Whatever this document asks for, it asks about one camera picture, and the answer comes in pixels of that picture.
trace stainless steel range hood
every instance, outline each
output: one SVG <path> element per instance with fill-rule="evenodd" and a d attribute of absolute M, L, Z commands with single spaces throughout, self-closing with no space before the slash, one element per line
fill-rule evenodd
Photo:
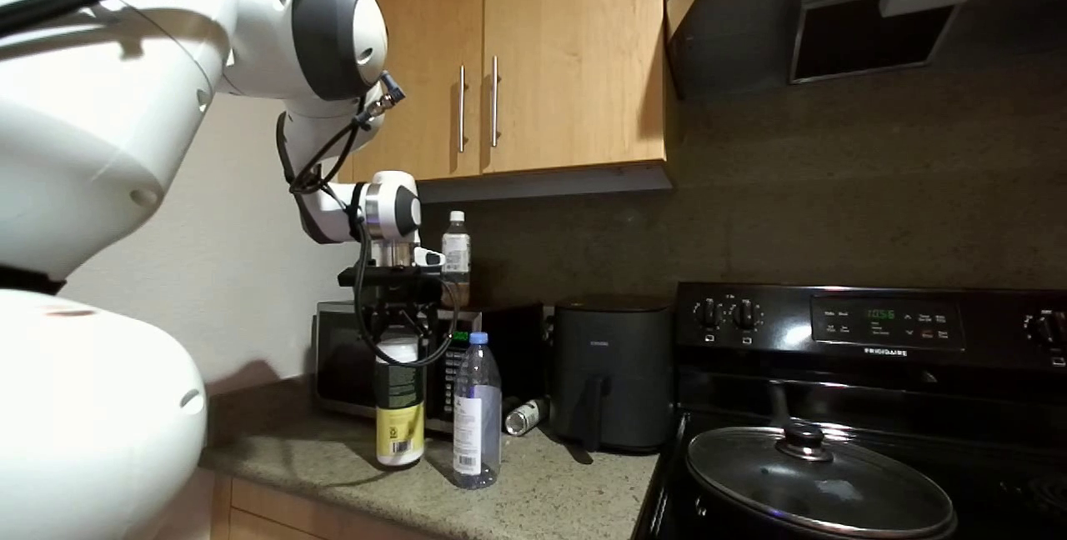
<path fill-rule="evenodd" d="M 683 97 L 930 62 L 966 0 L 667 0 Z"/>

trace frigidaire logo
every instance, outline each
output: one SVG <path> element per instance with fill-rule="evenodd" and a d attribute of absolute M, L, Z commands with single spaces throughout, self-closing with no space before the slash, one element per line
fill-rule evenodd
<path fill-rule="evenodd" d="M 882 356 L 907 356 L 908 351 L 898 348 L 864 348 L 867 354 L 880 354 Z"/>

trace cabinet handle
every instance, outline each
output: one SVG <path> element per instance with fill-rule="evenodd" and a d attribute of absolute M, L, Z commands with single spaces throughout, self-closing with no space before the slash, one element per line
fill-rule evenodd
<path fill-rule="evenodd" d="M 498 102 L 497 98 L 499 98 L 500 95 L 498 88 L 500 83 L 500 75 L 498 72 L 499 69 L 497 69 L 496 67 L 496 55 L 494 54 L 493 55 L 493 148 L 496 148 L 496 140 L 500 138 L 499 127 L 497 126 L 497 124 L 499 123 L 499 117 L 496 114 L 496 104 Z"/>
<path fill-rule="evenodd" d="M 466 91 L 466 69 L 460 65 L 460 153 L 463 153 L 463 95 Z"/>

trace stove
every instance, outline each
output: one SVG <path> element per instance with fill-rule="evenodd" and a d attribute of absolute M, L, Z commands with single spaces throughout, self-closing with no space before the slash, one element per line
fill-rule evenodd
<path fill-rule="evenodd" d="M 818 424 L 919 471 L 955 540 L 1067 538 L 1067 292 L 681 284 L 676 433 L 633 538 L 800 538 L 710 494 L 705 430 Z"/>

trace countertop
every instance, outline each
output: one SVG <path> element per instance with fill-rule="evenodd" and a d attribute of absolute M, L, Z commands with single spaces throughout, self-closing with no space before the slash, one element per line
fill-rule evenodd
<path fill-rule="evenodd" d="M 496 483 L 473 491 L 448 480 L 446 440 L 428 438 L 423 460 L 411 468 L 383 471 L 375 459 L 373 423 L 315 411 L 209 446 L 201 465 L 447 538 L 631 537 L 655 455 L 580 459 L 539 429 L 505 439 Z"/>

